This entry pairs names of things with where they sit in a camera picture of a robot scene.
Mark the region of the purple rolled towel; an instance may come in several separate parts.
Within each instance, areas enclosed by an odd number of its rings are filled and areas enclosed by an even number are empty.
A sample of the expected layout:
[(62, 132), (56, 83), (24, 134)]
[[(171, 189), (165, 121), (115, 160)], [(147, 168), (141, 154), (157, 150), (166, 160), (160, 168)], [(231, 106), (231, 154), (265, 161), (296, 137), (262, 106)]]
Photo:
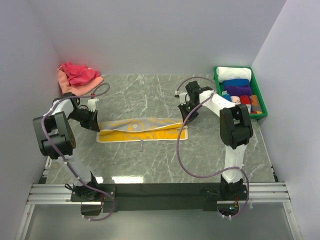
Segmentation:
[(251, 96), (253, 94), (252, 89), (249, 85), (244, 86), (230, 86), (227, 85), (224, 90), (230, 95), (230, 96)]

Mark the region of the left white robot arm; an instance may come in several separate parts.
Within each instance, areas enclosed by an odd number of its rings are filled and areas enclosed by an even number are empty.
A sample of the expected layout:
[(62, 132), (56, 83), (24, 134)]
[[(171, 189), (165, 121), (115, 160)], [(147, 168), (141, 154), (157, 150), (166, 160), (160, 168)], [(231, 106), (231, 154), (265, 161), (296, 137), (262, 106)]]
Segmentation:
[(65, 187), (76, 196), (84, 196), (89, 201), (97, 200), (101, 189), (92, 172), (83, 165), (75, 151), (76, 138), (68, 120), (75, 120), (82, 128), (98, 133), (99, 101), (92, 93), (87, 104), (81, 106), (80, 98), (68, 92), (54, 99), (49, 111), (32, 121), (41, 154), (60, 163), (72, 177), (73, 186), (66, 184)]

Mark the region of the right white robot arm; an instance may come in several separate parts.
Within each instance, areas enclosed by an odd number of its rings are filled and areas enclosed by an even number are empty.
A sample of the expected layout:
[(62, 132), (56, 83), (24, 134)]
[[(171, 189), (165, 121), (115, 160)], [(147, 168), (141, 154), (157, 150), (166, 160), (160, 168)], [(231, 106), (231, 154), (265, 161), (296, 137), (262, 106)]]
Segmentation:
[(243, 172), (244, 154), (250, 138), (253, 136), (248, 108), (244, 104), (235, 104), (219, 94), (211, 87), (201, 87), (197, 81), (191, 81), (185, 86), (186, 91), (180, 92), (178, 88), (174, 97), (178, 98), (178, 108), (182, 115), (182, 128), (193, 121), (199, 114), (198, 109), (205, 107), (219, 117), (220, 139), (225, 145), (224, 169), (217, 173), (206, 176), (199, 176), (189, 172), (182, 163), (179, 152), (180, 137), (179, 131), (176, 143), (176, 155), (182, 169), (190, 176), (199, 179), (207, 179), (216, 175), (220, 177), (220, 187), (217, 193), (226, 200), (232, 199), (241, 192), (247, 193), (244, 189)]

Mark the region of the green plastic bin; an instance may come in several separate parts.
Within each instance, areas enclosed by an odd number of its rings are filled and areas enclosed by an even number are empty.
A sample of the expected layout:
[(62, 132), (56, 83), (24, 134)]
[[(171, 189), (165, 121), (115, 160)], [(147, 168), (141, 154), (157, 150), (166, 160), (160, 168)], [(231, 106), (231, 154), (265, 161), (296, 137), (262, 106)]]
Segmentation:
[(213, 76), (220, 96), (239, 97), (251, 104), (250, 117), (260, 120), (268, 115), (261, 91), (251, 67), (215, 66)]

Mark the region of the pink crumpled towel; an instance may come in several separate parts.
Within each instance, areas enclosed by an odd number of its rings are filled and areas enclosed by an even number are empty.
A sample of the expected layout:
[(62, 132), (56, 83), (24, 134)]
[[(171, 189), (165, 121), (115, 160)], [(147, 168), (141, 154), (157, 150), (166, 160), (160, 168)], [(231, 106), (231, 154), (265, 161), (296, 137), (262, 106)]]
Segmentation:
[(96, 80), (98, 82), (101, 81), (100, 73), (86, 65), (77, 65), (72, 64), (71, 62), (66, 62), (61, 66), (71, 86), (85, 86)]

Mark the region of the red rolled towel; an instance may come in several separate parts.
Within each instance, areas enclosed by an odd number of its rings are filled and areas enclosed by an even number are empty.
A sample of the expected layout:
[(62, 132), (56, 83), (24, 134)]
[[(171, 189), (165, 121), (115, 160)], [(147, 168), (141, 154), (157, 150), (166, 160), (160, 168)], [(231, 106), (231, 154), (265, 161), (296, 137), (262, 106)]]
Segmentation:
[(242, 95), (239, 97), (240, 103), (246, 105), (248, 112), (251, 113), (251, 99), (248, 95)]

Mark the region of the pink white rolled towel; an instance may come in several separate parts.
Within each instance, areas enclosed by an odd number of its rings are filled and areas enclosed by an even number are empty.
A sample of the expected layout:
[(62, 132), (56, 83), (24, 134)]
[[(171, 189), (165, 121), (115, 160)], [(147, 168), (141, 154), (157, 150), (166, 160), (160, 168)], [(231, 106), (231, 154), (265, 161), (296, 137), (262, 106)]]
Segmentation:
[(238, 105), (241, 104), (241, 100), (239, 96), (231, 96), (231, 102)]

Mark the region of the yellow grey patterned towel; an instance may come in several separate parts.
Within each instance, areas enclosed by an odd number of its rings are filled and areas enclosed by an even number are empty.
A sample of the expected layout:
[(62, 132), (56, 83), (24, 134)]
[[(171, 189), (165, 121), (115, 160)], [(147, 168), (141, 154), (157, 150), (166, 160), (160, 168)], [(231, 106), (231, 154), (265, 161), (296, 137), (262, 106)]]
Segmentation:
[(98, 123), (97, 143), (176, 141), (182, 127), (180, 118), (126, 118)]

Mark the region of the aluminium rail frame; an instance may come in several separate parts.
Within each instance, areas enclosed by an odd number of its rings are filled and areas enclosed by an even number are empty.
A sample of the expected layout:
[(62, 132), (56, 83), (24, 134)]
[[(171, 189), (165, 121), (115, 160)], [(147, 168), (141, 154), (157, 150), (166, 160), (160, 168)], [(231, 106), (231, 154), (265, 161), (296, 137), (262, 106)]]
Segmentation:
[[(118, 182), (125, 184), (142, 183), (196, 183), (183, 173), (175, 156), (163, 159), (146, 158), (142, 160), (106, 160), (103, 158), (85, 159), (85, 166), (89, 167), (97, 178), (103, 182)], [(303, 239), (296, 215), (293, 210), (289, 192), (284, 182), (277, 182), (274, 169), (267, 157), (245, 159), (244, 170), (250, 184), (250, 204), (267, 204), (280, 202), (283, 204), (290, 231), (295, 240)], [(36, 205), (66, 205), (71, 204), (72, 193), (63, 184), (67, 175), (62, 172), (53, 160), (48, 159), (44, 172), (48, 181), (44, 184), (33, 184), (28, 199), (24, 217), (21, 220), (16, 239), (24, 240), (30, 223), (32, 212)]]

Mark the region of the salmon orange towel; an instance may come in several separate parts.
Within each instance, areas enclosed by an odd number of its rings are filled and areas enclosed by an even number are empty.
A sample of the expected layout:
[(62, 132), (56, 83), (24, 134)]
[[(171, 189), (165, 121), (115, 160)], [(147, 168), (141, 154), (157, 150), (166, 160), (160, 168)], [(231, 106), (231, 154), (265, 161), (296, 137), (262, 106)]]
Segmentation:
[(69, 83), (66, 73), (63, 70), (63, 67), (60, 66), (57, 70), (58, 84), (60, 86), (61, 92), (65, 93), (73, 93), (76, 96), (82, 96), (88, 94), (93, 89), (95, 89), (99, 84), (103, 82), (103, 78), (101, 76), (91, 80), (86, 85), (81, 86), (73, 86)]

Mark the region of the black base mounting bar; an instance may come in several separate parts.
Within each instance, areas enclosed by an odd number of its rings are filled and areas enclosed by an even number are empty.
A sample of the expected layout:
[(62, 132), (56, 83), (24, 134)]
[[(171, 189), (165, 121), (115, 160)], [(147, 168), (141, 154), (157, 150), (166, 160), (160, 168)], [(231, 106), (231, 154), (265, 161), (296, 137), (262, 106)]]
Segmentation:
[(247, 186), (243, 183), (198, 182), (198, 183), (102, 183), (101, 193), (81, 187), (72, 190), (72, 203), (97, 203), (103, 213), (110, 211), (165, 211), (203, 210), (218, 211), (219, 202), (245, 201)]

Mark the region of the orange patterned rolled towel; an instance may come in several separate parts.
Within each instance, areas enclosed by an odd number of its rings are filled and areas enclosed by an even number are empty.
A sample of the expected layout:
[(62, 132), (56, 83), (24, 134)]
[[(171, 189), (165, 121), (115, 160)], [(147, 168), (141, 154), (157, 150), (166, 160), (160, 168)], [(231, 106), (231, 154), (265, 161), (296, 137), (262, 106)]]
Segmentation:
[(261, 105), (259, 103), (259, 99), (257, 95), (251, 95), (250, 97), (250, 101), (251, 101), (251, 113), (252, 114), (262, 114), (262, 108)]

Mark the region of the light blue rolled towel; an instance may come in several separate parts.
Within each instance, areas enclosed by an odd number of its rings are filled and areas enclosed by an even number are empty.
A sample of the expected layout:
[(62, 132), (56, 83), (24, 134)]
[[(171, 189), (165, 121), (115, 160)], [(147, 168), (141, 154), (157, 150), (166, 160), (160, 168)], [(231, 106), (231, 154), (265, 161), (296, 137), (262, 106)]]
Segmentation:
[(224, 99), (226, 99), (227, 101), (232, 102), (232, 98), (231, 98), (231, 96), (230, 96), (228, 93), (223, 94), (222, 97), (223, 97)]

